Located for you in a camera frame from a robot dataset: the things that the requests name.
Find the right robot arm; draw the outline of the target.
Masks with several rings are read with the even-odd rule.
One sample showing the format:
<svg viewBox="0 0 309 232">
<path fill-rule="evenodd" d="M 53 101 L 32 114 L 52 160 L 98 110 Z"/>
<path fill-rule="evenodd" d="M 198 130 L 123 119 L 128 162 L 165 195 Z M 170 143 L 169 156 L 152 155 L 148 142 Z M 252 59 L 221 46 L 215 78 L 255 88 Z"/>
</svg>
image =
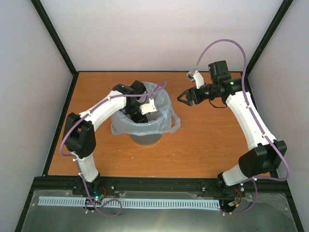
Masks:
<svg viewBox="0 0 309 232">
<path fill-rule="evenodd" d="M 190 71 L 187 77 L 196 85 L 185 90 L 177 100 L 192 106 L 205 100 L 211 102 L 221 98 L 222 103 L 236 117 L 245 136 L 248 152 L 239 158 L 236 166 L 218 174 L 217 191 L 221 195 L 227 195 L 232 187 L 250 179 L 265 178 L 266 173 L 277 170 L 287 151 L 287 145 L 284 141 L 277 140 L 268 130 L 243 79 L 231 77 L 226 61 L 217 61 L 208 67 L 211 83 L 205 83 L 199 71 Z"/>
</svg>

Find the grey mesh trash bin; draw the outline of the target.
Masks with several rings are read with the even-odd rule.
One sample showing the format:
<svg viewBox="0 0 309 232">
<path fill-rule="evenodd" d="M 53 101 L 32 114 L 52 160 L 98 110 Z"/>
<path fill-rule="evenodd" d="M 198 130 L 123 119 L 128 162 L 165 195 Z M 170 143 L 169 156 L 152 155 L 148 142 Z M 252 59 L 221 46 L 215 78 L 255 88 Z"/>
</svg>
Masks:
<svg viewBox="0 0 309 232">
<path fill-rule="evenodd" d="M 138 145 L 149 146 L 157 143 L 162 134 L 149 134 L 149 135 L 130 135 L 131 139 Z"/>
</svg>

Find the metal base plate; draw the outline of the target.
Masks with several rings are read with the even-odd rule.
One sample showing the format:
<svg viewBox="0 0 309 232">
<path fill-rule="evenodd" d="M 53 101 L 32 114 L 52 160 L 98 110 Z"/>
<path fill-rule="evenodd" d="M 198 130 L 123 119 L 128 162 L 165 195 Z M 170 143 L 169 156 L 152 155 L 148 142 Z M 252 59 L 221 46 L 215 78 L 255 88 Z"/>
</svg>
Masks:
<svg viewBox="0 0 309 232">
<path fill-rule="evenodd" d="M 83 197 L 71 191 L 36 191 L 24 232 L 295 232 L 285 194 L 247 193 L 226 202 L 220 210 L 124 209 L 121 198 L 216 200 L 180 192 L 126 192 L 119 201 L 103 200 L 100 212 L 92 207 L 38 206 L 40 196 Z"/>
</svg>

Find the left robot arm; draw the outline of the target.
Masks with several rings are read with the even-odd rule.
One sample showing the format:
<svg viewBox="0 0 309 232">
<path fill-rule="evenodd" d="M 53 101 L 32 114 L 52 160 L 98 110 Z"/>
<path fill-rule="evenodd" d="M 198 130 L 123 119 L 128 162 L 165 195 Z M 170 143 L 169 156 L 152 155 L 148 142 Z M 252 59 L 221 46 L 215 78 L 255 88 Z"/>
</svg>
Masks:
<svg viewBox="0 0 309 232">
<path fill-rule="evenodd" d="M 100 190 L 100 174 L 93 157 L 96 130 L 106 119 L 123 109 L 133 122 L 147 123 L 148 119 L 140 109 L 142 104 L 138 102 L 146 95 L 147 89 L 140 81 L 136 80 L 129 86 L 118 84 L 93 107 L 67 116 L 59 152 L 64 157 L 73 157 L 73 161 L 77 163 L 78 175 L 85 180 L 83 188 L 89 194 L 96 194 Z"/>
</svg>

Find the black mounting rail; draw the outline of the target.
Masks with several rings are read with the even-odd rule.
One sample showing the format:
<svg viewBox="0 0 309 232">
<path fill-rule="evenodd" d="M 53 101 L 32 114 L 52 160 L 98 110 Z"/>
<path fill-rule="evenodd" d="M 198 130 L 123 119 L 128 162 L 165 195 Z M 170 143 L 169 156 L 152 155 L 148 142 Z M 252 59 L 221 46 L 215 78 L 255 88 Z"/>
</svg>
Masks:
<svg viewBox="0 0 309 232">
<path fill-rule="evenodd" d="M 220 192 L 215 178 L 98 177 L 87 184 L 90 195 L 120 197 L 126 192 L 181 192 L 201 197 L 234 197 L 240 185 Z"/>
</svg>

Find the translucent blue plastic bag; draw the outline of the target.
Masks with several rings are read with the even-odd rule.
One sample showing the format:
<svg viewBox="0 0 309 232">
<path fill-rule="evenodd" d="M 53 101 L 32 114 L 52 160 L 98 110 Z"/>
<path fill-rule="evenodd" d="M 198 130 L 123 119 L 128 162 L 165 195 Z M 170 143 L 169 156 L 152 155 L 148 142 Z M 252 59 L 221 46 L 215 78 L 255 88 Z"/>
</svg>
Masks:
<svg viewBox="0 0 309 232">
<path fill-rule="evenodd" d="M 114 135 L 174 133 L 180 128 L 180 118 L 173 111 L 170 97 L 164 89 L 152 94 L 154 90 L 158 90 L 158 85 L 140 81 L 135 81 L 130 88 L 133 90 L 129 91 L 129 94 L 149 93 L 150 96 L 127 97 L 126 106 L 111 116 L 111 131 Z M 148 123 L 133 122 L 130 119 L 130 114 L 136 111 L 140 112 L 140 105 L 148 103 L 150 98 L 154 99 L 157 112 L 145 114 Z"/>
</svg>

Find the small electronics board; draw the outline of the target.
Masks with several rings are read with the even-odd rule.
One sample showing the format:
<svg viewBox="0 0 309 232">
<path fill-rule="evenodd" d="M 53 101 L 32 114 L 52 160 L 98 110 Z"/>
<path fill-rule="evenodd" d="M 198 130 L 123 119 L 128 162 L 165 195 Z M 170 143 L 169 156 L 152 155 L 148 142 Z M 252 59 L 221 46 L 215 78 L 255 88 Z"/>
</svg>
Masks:
<svg viewBox="0 0 309 232">
<path fill-rule="evenodd" d="M 95 206 L 102 206 L 103 200 L 107 196 L 107 191 L 104 186 L 99 187 L 99 190 L 95 192 L 94 198 L 92 198 L 92 202 Z"/>
</svg>

